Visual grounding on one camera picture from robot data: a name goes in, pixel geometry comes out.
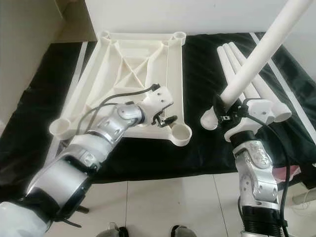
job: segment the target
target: white cylindrical rod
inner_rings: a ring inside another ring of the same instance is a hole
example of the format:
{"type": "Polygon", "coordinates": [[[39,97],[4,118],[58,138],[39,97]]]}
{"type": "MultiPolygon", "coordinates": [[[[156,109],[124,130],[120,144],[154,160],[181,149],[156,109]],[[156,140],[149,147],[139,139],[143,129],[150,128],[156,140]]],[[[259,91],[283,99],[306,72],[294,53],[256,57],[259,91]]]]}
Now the white cylindrical rod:
{"type": "MultiPolygon", "coordinates": [[[[222,64],[222,68],[223,68],[223,72],[224,72],[227,84],[229,84],[235,76],[234,70],[233,70],[232,65],[231,65],[231,63],[226,55],[226,52],[225,52],[223,46],[219,46],[217,48],[217,53],[218,53],[219,60],[222,64]]],[[[246,97],[245,97],[244,93],[242,93],[239,97],[241,102],[243,102],[245,100],[245,98],[246,97]]]]}
{"type": "Polygon", "coordinates": [[[307,191],[307,193],[294,196],[292,197],[292,200],[295,205],[314,201],[316,200],[316,189],[312,189],[310,191],[307,191]]]}
{"type": "MultiPolygon", "coordinates": [[[[249,55],[245,64],[236,74],[235,79],[222,92],[221,98],[227,110],[284,42],[295,23],[312,2],[313,0],[289,0],[286,3],[268,31],[249,55]]],[[[217,117],[214,114],[211,115],[211,110],[206,111],[200,121],[205,129],[213,130],[217,127],[217,117]]]]}
{"type": "MultiPolygon", "coordinates": [[[[241,68],[241,65],[240,65],[238,59],[236,58],[236,56],[234,55],[232,49],[229,47],[228,44],[225,43],[223,45],[223,48],[226,52],[226,55],[227,55],[231,65],[233,66],[235,74],[237,74],[237,72],[241,68]]],[[[246,98],[251,98],[251,99],[260,98],[260,95],[258,94],[257,90],[255,89],[255,87],[251,83],[245,88],[244,94],[245,94],[246,98]]]]}
{"type": "MultiPolygon", "coordinates": [[[[233,42],[230,42],[228,45],[234,52],[240,64],[243,65],[247,60],[246,57],[233,42]]],[[[274,92],[259,74],[257,74],[257,76],[252,80],[252,84],[256,87],[261,98],[273,102],[272,112],[276,117],[275,122],[282,122],[291,117],[292,112],[290,111],[288,106],[279,100],[279,98],[274,94],[274,92]]]]}

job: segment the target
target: black cable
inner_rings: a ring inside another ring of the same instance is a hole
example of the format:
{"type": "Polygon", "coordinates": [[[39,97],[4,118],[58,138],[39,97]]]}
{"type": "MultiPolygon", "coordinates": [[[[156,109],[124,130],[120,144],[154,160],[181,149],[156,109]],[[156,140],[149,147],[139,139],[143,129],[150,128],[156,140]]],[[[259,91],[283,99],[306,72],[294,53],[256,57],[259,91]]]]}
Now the black cable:
{"type": "Polygon", "coordinates": [[[147,88],[147,89],[145,89],[145,90],[140,90],[140,91],[136,91],[136,92],[129,92],[129,93],[121,93],[121,94],[116,94],[116,95],[111,95],[111,96],[109,96],[108,98],[106,98],[105,100],[103,100],[103,101],[100,103],[100,105],[99,105],[98,107],[95,108],[95,112],[94,112],[94,114],[93,114],[93,116],[92,116],[92,118],[91,118],[91,120],[90,120],[90,122],[89,122],[89,124],[88,124],[88,127],[87,127],[87,129],[86,129],[85,132],[87,132],[87,131],[91,128],[91,126],[92,126],[92,124],[93,124],[93,122],[94,122],[94,120],[95,120],[95,118],[96,118],[98,112],[100,111],[100,109],[103,107],[103,105],[104,105],[107,101],[109,101],[109,100],[111,100],[111,99],[114,99],[114,98],[117,98],[117,97],[122,97],[122,96],[143,94],[143,93],[146,93],[146,92],[148,92],[148,91],[150,91],[150,90],[156,89],[156,88],[158,88],[158,87],[159,87],[159,85],[153,84],[151,87],[149,87],[149,88],[147,88]]]}
{"type": "MultiPolygon", "coordinates": [[[[105,107],[105,106],[108,106],[108,105],[117,105],[117,103],[107,103],[107,104],[104,104],[103,106],[101,106],[100,108],[105,107]]],[[[92,113],[93,111],[97,110],[98,107],[95,107],[95,108],[89,110],[87,113],[85,113],[84,116],[82,116],[82,118],[80,119],[80,121],[79,121],[79,123],[78,123],[78,126],[77,126],[76,135],[78,135],[79,132],[80,132],[80,127],[81,127],[81,124],[82,124],[83,120],[84,120],[90,113],[92,113]]]]}
{"type": "Polygon", "coordinates": [[[285,183],[284,183],[284,188],[283,188],[283,193],[282,193],[282,198],[281,198],[281,203],[280,203],[280,218],[282,221],[282,229],[284,232],[285,237],[288,237],[288,232],[287,232],[287,228],[285,225],[285,219],[284,219],[284,208],[285,208],[285,201],[286,201],[286,195],[287,195],[287,190],[288,190],[288,186],[289,186],[289,182],[290,182],[290,160],[289,160],[289,155],[286,152],[285,149],[285,145],[283,143],[283,141],[281,140],[281,138],[279,137],[279,135],[268,125],[266,125],[264,122],[262,122],[261,120],[249,115],[249,114],[245,114],[245,117],[259,123],[260,125],[262,125],[263,127],[266,127],[267,129],[269,129],[276,137],[277,139],[281,142],[282,145],[282,149],[284,152],[284,156],[285,156],[285,164],[286,164],[286,175],[285,175],[285,183]]]}
{"type": "Polygon", "coordinates": [[[81,227],[82,227],[81,225],[76,224],[76,223],[74,223],[74,222],[71,222],[71,221],[69,221],[69,220],[67,220],[67,219],[63,219],[62,222],[65,222],[66,224],[71,225],[71,226],[74,226],[74,227],[77,227],[77,228],[81,228],[81,227]]]}
{"type": "Polygon", "coordinates": [[[239,215],[240,215],[241,219],[243,219],[243,218],[242,218],[242,211],[241,211],[241,207],[240,207],[240,196],[238,197],[237,204],[238,204],[238,212],[239,212],[239,215]]]}

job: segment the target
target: tile grout line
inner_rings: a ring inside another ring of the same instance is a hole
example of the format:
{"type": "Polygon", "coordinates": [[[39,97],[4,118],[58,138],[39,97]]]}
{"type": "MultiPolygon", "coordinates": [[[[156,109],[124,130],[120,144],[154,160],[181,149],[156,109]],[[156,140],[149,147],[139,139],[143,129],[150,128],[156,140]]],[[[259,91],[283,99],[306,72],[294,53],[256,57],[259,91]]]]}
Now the tile grout line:
{"type": "Polygon", "coordinates": [[[219,202],[219,207],[221,208],[221,212],[222,212],[222,217],[223,217],[223,221],[224,221],[224,226],[225,226],[225,230],[226,230],[226,235],[228,237],[228,231],[227,231],[227,227],[226,227],[226,222],[225,222],[225,218],[224,218],[224,212],[223,212],[223,208],[221,205],[221,200],[219,198],[219,194],[218,194],[218,190],[217,190],[217,185],[216,185],[216,181],[215,181],[215,177],[214,174],[212,174],[213,176],[213,180],[214,180],[214,185],[215,185],[215,189],[216,189],[216,193],[217,193],[217,198],[218,198],[218,202],[219,202]]]}
{"type": "Polygon", "coordinates": [[[128,182],[126,186],[125,227],[126,227],[126,221],[127,221],[127,201],[128,201],[128,182]]]}

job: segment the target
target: white plastic frame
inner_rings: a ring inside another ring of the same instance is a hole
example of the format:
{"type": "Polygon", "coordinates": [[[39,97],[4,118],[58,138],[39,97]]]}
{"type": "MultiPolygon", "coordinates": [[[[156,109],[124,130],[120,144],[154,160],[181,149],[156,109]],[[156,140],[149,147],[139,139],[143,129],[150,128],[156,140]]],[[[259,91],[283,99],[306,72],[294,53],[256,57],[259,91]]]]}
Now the white plastic frame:
{"type": "MultiPolygon", "coordinates": [[[[71,138],[80,118],[98,106],[105,98],[118,93],[135,92],[150,87],[153,83],[167,86],[173,105],[161,115],[178,119],[170,126],[136,126],[124,134],[125,137],[167,139],[177,146],[190,141],[192,131],[184,123],[182,86],[182,45],[186,34],[120,34],[103,32],[81,75],[69,102],[59,119],[49,128],[59,140],[71,138]]],[[[126,96],[110,102],[135,103],[145,94],[126,96]]],[[[100,110],[95,121],[106,116],[110,107],[100,110]]],[[[82,123],[85,129],[89,117],[82,123]]]]}

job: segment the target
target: white stripe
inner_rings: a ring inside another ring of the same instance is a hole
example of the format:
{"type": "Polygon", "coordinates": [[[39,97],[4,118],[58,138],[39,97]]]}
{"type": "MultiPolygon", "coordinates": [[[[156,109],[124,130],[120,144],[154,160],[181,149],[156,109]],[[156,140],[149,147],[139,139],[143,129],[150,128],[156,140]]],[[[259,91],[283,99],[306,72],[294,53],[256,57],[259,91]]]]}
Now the white stripe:
{"type": "MultiPolygon", "coordinates": [[[[250,33],[250,35],[253,38],[253,40],[256,42],[256,44],[258,44],[259,43],[259,39],[256,36],[256,34],[255,33],[250,33]]],[[[303,110],[302,106],[300,105],[300,103],[296,99],[295,95],[293,94],[292,90],[290,89],[290,87],[286,83],[284,77],[282,76],[282,74],[278,70],[277,66],[272,61],[272,59],[270,59],[268,61],[268,64],[269,64],[270,68],[272,69],[272,72],[276,76],[276,79],[278,80],[278,82],[280,82],[280,84],[281,84],[283,90],[285,91],[287,97],[292,102],[293,107],[296,110],[296,113],[297,113],[298,117],[300,118],[300,120],[302,121],[302,123],[303,123],[304,127],[306,128],[307,132],[309,133],[309,135],[311,136],[312,140],[316,144],[316,131],[315,131],[311,121],[307,117],[307,115],[306,115],[305,111],[303,110]]]]}
{"type": "MultiPolygon", "coordinates": [[[[85,55],[85,52],[86,52],[86,49],[87,49],[87,45],[88,45],[88,42],[83,42],[82,45],[81,45],[81,49],[80,49],[80,53],[79,53],[79,56],[78,56],[75,72],[74,72],[73,78],[71,80],[71,83],[70,83],[70,86],[69,86],[69,89],[68,89],[68,93],[67,93],[67,96],[66,96],[66,99],[65,99],[65,103],[64,103],[64,107],[63,107],[62,111],[64,111],[64,109],[66,107],[66,104],[69,101],[69,99],[71,98],[71,95],[73,94],[73,92],[74,92],[74,90],[76,88],[76,85],[77,85],[77,83],[79,81],[80,73],[81,73],[82,66],[83,66],[84,55],[85,55]]],[[[54,158],[56,157],[56,154],[57,154],[58,146],[59,146],[59,140],[57,138],[53,137],[53,140],[51,141],[50,147],[48,149],[48,153],[47,153],[47,156],[46,156],[46,160],[45,160],[44,166],[49,164],[52,160],[54,160],[54,158]]]]}

